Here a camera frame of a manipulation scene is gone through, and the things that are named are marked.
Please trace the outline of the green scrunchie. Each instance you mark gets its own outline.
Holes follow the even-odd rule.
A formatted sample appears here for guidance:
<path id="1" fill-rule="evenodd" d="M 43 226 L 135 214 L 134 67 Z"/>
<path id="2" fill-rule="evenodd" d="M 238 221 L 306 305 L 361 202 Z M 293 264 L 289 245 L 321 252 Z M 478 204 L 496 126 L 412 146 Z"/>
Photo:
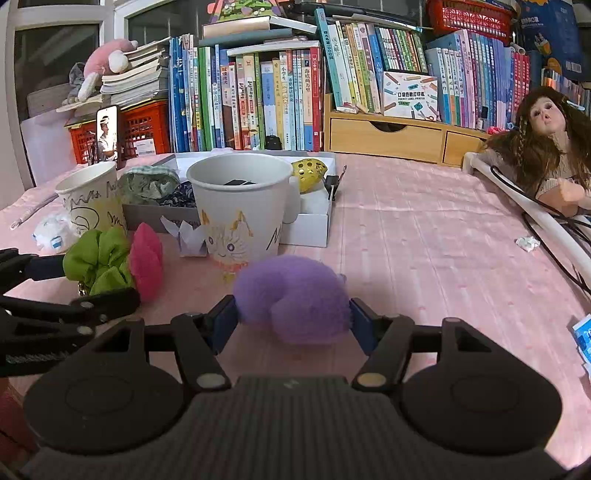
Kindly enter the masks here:
<path id="1" fill-rule="evenodd" d="M 89 295 L 134 288 L 128 266 L 130 249 L 121 227 L 86 231 L 63 258 L 65 277 L 77 282 Z"/>

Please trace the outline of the white fluffy plush toy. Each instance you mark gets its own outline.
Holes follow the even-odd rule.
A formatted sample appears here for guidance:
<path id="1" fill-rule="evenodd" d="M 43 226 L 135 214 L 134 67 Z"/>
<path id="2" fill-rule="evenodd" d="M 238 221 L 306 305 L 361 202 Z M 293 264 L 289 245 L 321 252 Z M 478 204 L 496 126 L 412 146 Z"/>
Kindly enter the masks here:
<path id="1" fill-rule="evenodd" d="M 33 231 L 37 249 L 43 253 L 65 253 L 78 240 L 67 213 L 53 213 L 41 220 Z"/>

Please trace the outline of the pink red scrunchie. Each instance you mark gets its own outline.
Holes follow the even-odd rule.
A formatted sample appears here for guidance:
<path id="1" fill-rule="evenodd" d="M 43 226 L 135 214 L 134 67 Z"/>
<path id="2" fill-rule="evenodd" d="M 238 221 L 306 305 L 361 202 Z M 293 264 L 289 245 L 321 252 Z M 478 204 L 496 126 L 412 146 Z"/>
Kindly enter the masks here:
<path id="1" fill-rule="evenodd" d="M 142 303 L 152 301 L 163 280 L 163 249 L 155 231 L 145 222 L 133 235 L 128 266 Z"/>

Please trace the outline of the purple fuzzy plush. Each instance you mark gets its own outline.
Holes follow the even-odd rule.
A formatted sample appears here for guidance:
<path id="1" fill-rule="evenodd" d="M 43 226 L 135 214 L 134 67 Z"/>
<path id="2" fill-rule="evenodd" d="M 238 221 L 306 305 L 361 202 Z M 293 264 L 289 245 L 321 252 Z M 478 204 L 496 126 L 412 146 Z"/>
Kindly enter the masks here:
<path id="1" fill-rule="evenodd" d="M 352 325 L 345 277 L 307 257 L 280 255 L 246 267 L 233 296 L 243 323 L 287 344 L 329 344 Z"/>

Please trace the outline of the white origami paper piece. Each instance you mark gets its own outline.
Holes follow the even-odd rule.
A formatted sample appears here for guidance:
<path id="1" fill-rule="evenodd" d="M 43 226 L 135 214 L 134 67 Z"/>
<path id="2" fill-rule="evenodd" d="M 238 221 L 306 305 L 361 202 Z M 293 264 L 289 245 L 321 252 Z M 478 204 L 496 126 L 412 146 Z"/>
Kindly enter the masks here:
<path id="1" fill-rule="evenodd" d="M 176 225 L 164 216 L 160 217 L 160 223 L 165 232 L 176 241 L 181 257 L 205 257 L 207 255 L 206 227 L 204 225 L 192 227 L 186 221 Z"/>

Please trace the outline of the green white striped cloth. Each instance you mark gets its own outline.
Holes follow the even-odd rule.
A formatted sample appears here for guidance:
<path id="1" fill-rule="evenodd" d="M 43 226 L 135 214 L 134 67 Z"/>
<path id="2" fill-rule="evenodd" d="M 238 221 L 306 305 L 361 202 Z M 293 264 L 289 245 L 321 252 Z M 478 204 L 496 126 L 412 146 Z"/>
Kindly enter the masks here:
<path id="1" fill-rule="evenodd" d="M 118 179 L 118 191 L 123 204 L 157 205 L 180 184 L 174 169 L 163 165 L 132 167 Z"/>

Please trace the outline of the yellow sequin pouch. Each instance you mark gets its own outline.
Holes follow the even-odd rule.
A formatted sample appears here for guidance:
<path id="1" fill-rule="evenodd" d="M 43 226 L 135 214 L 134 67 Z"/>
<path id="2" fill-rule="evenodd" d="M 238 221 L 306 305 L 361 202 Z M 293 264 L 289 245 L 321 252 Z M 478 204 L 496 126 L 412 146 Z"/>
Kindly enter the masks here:
<path id="1" fill-rule="evenodd" d="M 318 182 L 324 179 L 328 171 L 327 165 L 322 160 L 304 158 L 291 163 L 293 176 L 297 178 L 298 190 L 301 194 L 311 191 Z"/>

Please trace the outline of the pen on table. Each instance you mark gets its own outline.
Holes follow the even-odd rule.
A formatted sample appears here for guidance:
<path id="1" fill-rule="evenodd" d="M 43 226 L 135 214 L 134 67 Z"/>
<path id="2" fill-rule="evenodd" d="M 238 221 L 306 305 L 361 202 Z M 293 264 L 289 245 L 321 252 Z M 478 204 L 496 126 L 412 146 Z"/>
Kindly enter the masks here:
<path id="1" fill-rule="evenodd" d="M 20 217 L 18 217 L 15 221 L 11 223 L 10 230 L 16 230 L 20 225 L 22 225 L 28 219 L 30 219 L 37 211 L 53 202 L 57 197 L 58 195 L 56 193 L 52 193 L 40 202 L 38 202 L 37 204 L 35 204 L 34 206 L 30 207 Z"/>

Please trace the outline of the red plastic crate left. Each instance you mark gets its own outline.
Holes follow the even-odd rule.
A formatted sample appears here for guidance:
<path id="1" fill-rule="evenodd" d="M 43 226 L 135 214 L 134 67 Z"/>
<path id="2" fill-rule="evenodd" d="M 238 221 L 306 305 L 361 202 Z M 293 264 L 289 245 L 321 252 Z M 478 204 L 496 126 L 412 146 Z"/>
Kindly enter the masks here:
<path id="1" fill-rule="evenodd" d="M 135 144 L 143 140 L 152 140 L 156 154 L 171 152 L 166 100 L 151 101 L 120 111 L 120 118 L 125 159 L 138 156 Z M 86 164 L 94 153 L 96 121 L 72 120 L 65 128 L 70 134 L 76 162 Z"/>

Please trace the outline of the wooden drawer organizer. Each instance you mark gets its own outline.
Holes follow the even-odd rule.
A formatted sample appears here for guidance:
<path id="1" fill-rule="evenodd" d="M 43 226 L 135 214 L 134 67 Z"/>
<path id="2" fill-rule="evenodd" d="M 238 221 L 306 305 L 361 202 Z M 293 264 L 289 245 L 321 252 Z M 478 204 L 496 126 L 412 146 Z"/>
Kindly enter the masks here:
<path id="1" fill-rule="evenodd" d="M 325 150 L 401 158 L 460 168 L 464 155 L 480 150 L 488 135 L 441 122 L 342 113 L 324 97 Z"/>

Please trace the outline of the pink white plush toy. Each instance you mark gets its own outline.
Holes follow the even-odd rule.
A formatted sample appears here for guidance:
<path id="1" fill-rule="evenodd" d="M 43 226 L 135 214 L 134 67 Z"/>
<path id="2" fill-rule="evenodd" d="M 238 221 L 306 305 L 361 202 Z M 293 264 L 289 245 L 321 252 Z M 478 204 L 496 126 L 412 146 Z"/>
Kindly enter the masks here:
<path id="1" fill-rule="evenodd" d="M 114 39 L 98 47 L 84 66 L 84 80 L 79 88 L 77 100 L 85 102 L 94 92 L 104 75 L 119 74 L 129 67 L 126 54 L 137 49 L 138 42 Z"/>

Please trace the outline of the row of upright books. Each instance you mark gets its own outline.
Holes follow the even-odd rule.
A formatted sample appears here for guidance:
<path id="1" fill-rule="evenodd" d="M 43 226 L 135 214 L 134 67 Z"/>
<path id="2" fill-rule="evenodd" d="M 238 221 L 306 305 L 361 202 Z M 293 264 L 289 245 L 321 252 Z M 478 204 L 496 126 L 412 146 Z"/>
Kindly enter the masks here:
<path id="1" fill-rule="evenodd" d="M 322 151 L 325 59 L 318 41 L 226 49 L 185 34 L 170 38 L 165 51 L 172 151 Z"/>

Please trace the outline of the white patterned cardboard box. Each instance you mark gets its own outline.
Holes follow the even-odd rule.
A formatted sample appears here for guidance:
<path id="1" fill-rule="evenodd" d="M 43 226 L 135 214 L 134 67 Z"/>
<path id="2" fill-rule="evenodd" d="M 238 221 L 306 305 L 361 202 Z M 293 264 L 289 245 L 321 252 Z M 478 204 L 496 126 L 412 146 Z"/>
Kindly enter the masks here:
<path id="1" fill-rule="evenodd" d="M 438 78 L 416 73 L 385 72 L 383 114 L 388 117 L 439 120 Z"/>

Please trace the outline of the row of books right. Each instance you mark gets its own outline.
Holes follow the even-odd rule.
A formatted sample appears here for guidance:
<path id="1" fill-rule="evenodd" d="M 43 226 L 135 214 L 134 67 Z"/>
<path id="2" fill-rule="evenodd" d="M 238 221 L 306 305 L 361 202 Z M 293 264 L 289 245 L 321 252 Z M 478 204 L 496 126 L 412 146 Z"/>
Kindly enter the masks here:
<path id="1" fill-rule="evenodd" d="M 338 13 L 315 8 L 325 48 L 332 100 L 346 113 L 383 114 L 385 72 L 438 78 L 439 122 L 491 132 L 516 124 L 518 107 L 535 88 L 548 86 L 568 103 L 590 113 L 590 90 L 543 65 L 525 48 L 520 1 L 499 2 L 516 12 L 512 39 L 501 40 L 465 29 L 436 35 L 427 27 L 370 17 L 363 10 Z"/>

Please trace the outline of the red basket on books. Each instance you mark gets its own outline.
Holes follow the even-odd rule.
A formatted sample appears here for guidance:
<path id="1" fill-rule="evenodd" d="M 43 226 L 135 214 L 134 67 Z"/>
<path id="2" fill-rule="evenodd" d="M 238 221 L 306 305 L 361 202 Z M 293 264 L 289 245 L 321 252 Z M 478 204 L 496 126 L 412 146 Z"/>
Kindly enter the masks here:
<path id="1" fill-rule="evenodd" d="M 436 35 L 465 29 L 508 44 L 512 39 L 512 22 L 516 12 L 499 2 L 429 0 L 427 14 Z"/>

